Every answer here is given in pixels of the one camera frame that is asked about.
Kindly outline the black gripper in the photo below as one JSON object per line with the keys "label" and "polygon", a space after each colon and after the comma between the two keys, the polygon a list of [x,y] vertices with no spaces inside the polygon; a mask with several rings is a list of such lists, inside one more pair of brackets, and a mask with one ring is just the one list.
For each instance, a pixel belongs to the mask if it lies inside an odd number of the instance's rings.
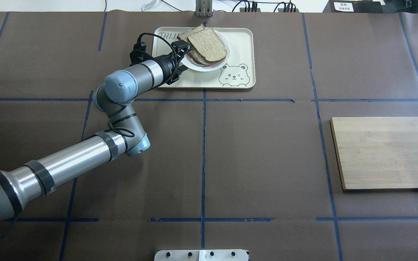
{"label": "black gripper", "polygon": [[[194,46],[185,40],[178,40],[171,43],[171,48],[176,55],[186,55],[194,50]],[[180,79],[181,74],[186,71],[186,66],[179,65],[180,62],[171,53],[157,57],[157,63],[161,66],[163,80],[158,86],[171,85]]]}

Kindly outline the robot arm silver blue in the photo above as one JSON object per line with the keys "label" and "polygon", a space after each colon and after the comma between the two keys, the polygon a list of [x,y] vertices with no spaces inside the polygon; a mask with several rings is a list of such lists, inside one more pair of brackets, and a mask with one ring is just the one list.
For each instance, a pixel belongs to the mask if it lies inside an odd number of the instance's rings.
{"label": "robot arm silver blue", "polygon": [[194,47],[184,40],[169,44],[171,52],[153,57],[140,40],[130,53],[131,65],[106,76],[93,102],[107,115],[108,129],[12,171],[0,171],[0,222],[20,214],[39,197],[120,155],[139,155],[150,147],[132,102],[141,94],[173,84],[187,68],[180,65]]}

